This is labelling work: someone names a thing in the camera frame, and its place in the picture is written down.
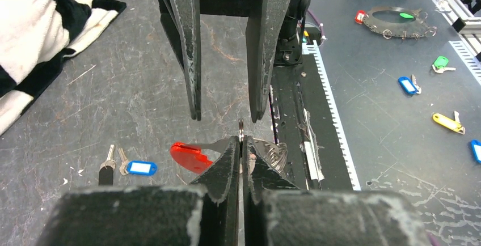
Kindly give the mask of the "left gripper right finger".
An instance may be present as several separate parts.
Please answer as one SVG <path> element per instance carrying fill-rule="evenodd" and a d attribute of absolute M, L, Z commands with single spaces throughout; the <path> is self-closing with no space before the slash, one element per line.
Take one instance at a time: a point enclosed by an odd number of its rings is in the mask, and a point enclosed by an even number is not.
<path fill-rule="evenodd" d="M 246 245 L 430 245 L 420 215 L 399 193 L 301 190 L 243 140 Z"/>

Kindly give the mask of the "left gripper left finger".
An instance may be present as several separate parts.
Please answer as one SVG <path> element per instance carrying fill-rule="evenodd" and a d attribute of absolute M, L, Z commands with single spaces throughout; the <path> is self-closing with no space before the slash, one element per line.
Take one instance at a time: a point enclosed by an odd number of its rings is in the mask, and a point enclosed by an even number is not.
<path fill-rule="evenodd" d="M 90 186 L 64 194 L 37 245 L 237 245 L 241 142 L 191 183 Z"/>

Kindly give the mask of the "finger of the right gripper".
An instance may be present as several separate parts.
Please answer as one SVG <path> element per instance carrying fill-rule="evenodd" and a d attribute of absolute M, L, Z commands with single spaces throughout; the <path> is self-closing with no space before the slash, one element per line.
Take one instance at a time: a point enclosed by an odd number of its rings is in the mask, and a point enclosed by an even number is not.
<path fill-rule="evenodd" d="M 191 118 L 201 120 L 200 0 L 162 0 L 161 23 L 184 73 Z"/>
<path fill-rule="evenodd" d="M 252 0 L 246 27 L 251 120 L 265 114 L 277 41 L 290 0 Z"/>

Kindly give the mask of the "black head key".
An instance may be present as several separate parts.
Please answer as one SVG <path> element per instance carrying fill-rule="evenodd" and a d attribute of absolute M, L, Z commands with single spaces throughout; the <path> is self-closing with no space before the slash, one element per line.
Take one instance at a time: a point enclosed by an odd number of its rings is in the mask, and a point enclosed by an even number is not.
<path fill-rule="evenodd" d="M 98 175 L 98 185 L 113 185 L 113 173 L 116 168 L 116 162 L 113 159 L 115 145 L 110 145 L 106 160 L 100 165 Z"/>

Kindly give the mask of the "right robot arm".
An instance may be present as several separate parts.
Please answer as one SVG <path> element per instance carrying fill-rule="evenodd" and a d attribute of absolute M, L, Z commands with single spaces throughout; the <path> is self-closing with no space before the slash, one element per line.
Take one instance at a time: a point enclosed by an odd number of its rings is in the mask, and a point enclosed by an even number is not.
<path fill-rule="evenodd" d="M 301 34 L 311 0 L 158 0 L 161 24 L 183 71 L 192 119 L 201 118 L 200 16 L 247 19 L 251 119 L 265 114 L 273 68 L 301 63 Z"/>

